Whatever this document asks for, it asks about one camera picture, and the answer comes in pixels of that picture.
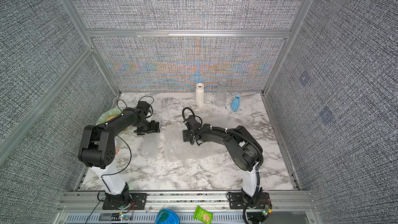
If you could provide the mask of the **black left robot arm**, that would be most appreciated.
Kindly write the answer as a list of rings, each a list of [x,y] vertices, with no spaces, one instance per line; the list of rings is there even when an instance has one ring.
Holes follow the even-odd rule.
[[[84,128],[78,159],[97,175],[105,185],[103,209],[125,210],[133,205],[127,182],[121,178],[114,159],[119,133],[129,126],[136,127],[137,135],[160,132],[160,123],[149,121],[148,109],[127,107],[110,121]]]

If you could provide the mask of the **clear glass vase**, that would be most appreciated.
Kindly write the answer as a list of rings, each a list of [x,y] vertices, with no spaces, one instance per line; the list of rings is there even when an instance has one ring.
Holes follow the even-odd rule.
[[[220,80],[217,86],[215,105],[218,107],[225,106],[228,94],[228,82],[226,80]]]

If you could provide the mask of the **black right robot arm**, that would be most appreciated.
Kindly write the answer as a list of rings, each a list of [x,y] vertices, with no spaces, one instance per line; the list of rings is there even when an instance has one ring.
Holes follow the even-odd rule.
[[[201,146],[205,143],[216,143],[226,148],[234,164],[243,172],[243,202],[245,207],[255,208],[260,201],[259,169],[264,162],[263,149],[254,137],[241,125],[236,128],[221,128],[203,123],[201,117],[185,107],[182,110],[183,141]]]

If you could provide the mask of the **white ribbed ceramic vase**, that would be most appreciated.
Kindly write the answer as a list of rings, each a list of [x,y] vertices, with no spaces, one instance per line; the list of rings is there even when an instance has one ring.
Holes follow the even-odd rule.
[[[204,105],[204,84],[198,83],[196,85],[196,104],[197,107],[201,108]]]

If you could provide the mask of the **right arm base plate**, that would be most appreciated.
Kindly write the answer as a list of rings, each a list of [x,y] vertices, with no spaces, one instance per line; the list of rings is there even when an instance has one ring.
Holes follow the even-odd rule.
[[[243,191],[239,192],[228,192],[227,200],[229,201],[230,209],[244,209],[250,200]],[[272,203],[267,192],[261,192],[255,197],[254,201],[249,205],[248,209],[270,209]]]

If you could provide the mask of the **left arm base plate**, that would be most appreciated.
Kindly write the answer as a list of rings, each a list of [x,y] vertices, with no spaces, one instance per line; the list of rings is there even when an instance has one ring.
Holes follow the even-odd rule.
[[[146,193],[130,193],[130,197],[127,197],[127,194],[110,195],[108,193],[105,193],[102,210],[143,210],[145,208],[146,200]]]

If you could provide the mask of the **blue ribbed glass vase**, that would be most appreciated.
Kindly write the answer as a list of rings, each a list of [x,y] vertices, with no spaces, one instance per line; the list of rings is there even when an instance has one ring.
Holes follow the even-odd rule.
[[[231,103],[231,106],[230,106],[232,111],[238,111],[238,109],[240,107],[240,100],[241,100],[240,95],[236,95],[234,97],[234,99],[233,99],[233,101]]]

